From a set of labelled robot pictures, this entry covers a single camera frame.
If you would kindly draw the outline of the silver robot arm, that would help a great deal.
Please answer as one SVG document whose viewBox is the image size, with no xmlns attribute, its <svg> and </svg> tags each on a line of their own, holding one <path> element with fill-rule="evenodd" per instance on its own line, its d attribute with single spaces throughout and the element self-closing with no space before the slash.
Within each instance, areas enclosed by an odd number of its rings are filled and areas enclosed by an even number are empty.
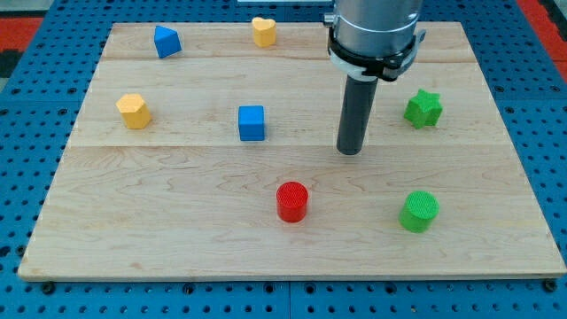
<svg viewBox="0 0 567 319">
<path fill-rule="evenodd" d="M 413 41 L 422 0 L 336 0 L 331 37 L 365 57 L 387 57 Z"/>
</svg>

